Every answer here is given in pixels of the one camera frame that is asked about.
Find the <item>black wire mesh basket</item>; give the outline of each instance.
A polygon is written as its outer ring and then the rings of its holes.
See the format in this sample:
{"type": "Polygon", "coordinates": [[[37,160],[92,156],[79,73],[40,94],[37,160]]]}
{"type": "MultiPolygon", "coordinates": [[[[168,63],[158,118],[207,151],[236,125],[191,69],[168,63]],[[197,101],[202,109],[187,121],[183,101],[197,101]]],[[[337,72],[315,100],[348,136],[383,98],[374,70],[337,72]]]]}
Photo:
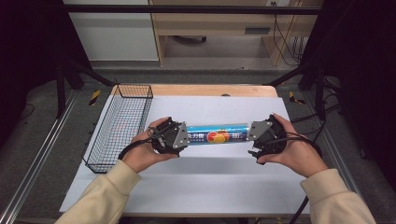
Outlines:
{"type": "Polygon", "coordinates": [[[132,137],[144,131],[152,98],[150,85],[120,84],[114,87],[108,107],[102,111],[102,118],[87,147],[90,150],[88,159],[82,157],[94,173],[107,173],[132,137]]]}

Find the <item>black horizontal bar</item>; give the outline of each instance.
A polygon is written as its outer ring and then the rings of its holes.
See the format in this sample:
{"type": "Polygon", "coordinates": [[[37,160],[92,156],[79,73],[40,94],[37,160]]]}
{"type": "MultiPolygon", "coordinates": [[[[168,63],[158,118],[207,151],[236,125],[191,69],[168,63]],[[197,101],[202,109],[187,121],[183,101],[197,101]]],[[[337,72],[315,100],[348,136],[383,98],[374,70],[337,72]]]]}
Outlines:
{"type": "Polygon", "coordinates": [[[146,5],[60,5],[44,9],[85,13],[202,13],[320,15],[338,12],[321,7],[241,7],[241,6],[146,6],[146,5]]]}

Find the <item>hand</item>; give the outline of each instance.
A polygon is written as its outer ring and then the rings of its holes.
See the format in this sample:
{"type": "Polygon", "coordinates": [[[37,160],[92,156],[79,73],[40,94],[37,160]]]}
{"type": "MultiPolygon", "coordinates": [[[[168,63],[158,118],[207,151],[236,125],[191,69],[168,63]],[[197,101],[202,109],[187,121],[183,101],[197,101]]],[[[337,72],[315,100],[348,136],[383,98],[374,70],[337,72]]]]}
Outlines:
{"type": "MultiPolygon", "coordinates": [[[[157,127],[168,118],[157,119],[150,123],[149,127],[157,127]]],[[[148,130],[138,134],[132,139],[132,143],[138,140],[145,140],[149,137],[148,130]]],[[[131,169],[135,172],[140,173],[151,165],[160,162],[168,161],[170,159],[177,158],[175,154],[159,154],[154,151],[151,143],[144,143],[138,147],[133,148],[125,154],[122,161],[124,161],[131,169]]]]}
{"type": "MultiPolygon", "coordinates": [[[[296,133],[290,121],[277,114],[274,114],[274,117],[282,124],[285,132],[288,133],[288,137],[295,137],[295,135],[289,134],[296,133]]],[[[276,162],[283,164],[288,166],[295,173],[305,177],[309,177],[320,171],[329,169],[311,145],[303,141],[295,140],[289,140],[283,152],[261,156],[257,159],[257,163],[263,162],[276,162]]]]}

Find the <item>person's left hand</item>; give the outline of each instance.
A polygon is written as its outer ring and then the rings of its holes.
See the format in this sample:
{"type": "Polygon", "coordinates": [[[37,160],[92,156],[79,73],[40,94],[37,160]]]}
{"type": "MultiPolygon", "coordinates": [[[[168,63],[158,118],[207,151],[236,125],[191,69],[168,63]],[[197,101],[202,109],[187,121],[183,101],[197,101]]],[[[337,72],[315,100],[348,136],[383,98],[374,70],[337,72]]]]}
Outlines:
{"type": "MultiPolygon", "coordinates": [[[[168,118],[157,119],[150,123],[149,127],[157,127],[158,125],[165,122],[168,118]]],[[[132,139],[132,143],[138,140],[145,140],[149,137],[148,130],[138,134],[132,139]]],[[[131,149],[125,154],[122,161],[125,162],[135,172],[140,173],[151,165],[160,162],[168,161],[170,159],[177,158],[175,154],[159,154],[154,151],[151,143],[144,143],[138,147],[131,149]]]]}

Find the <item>product label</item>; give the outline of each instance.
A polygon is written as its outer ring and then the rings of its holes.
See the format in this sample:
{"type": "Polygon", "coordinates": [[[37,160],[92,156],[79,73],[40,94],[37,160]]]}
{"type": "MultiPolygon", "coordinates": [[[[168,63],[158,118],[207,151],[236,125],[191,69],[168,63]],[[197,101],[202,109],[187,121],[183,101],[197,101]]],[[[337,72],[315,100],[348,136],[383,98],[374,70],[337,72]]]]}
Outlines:
{"type": "Polygon", "coordinates": [[[247,124],[222,124],[187,127],[190,144],[223,144],[246,142],[248,139],[247,124]]]}

